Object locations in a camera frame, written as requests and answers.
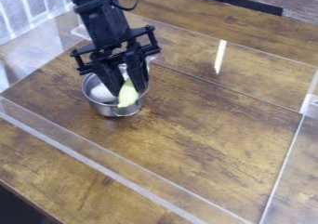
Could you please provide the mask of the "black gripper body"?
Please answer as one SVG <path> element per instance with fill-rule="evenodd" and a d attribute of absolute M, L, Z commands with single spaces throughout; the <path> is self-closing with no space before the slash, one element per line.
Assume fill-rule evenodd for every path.
<path fill-rule="evenodd" d="M 146 59 L 160 52 L 154 26 L 132 29 L 122 9 L 114 5 L 76 6 L 78 12 L 88 16 L 92 39 L 91 45 L 71 52 L 80 75 L 94 72 L 94 65 L 100 62 L 126 63 L 124 54 L 131 50 L 142 52 Z"/>

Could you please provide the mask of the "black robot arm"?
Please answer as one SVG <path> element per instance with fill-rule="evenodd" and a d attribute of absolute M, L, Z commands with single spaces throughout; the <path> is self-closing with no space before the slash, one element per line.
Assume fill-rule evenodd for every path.
<path fill-rule="evenodd" d="M 119 65 L 127 65 L 127 73 L 138 92 L 148 87 L 150 73 L 146 59 L 160 52 L 154 35 L 155 27 L 147 25 L 132 29 L 118 0 L 71 0 L 92 43 L 74 49 L 70 56 L 78 62 L 80 75 L 94 73 L 114 96 L 119 96 L 124 77 Z"/>

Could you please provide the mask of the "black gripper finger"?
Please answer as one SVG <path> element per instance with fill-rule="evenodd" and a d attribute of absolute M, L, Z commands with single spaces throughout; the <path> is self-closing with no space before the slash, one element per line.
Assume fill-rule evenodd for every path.
<path fill-rule="evenodd" d="M 96 74 L 100 82 L 106 85 L 111 94 L 118 97 L 120 88 L 124 84 L 124 78 L 119 69 L 118 63 L 104 63 L 94 65 L 94 73 Z"/>
<path fill-rule="evenodd" d="M 128 76 L 132 80 L 134 87 L 139 93 L 143 93 L 148 87 L 148 70 L 146 57 L 142 52 L 131 50 L 124 54 Z"/>

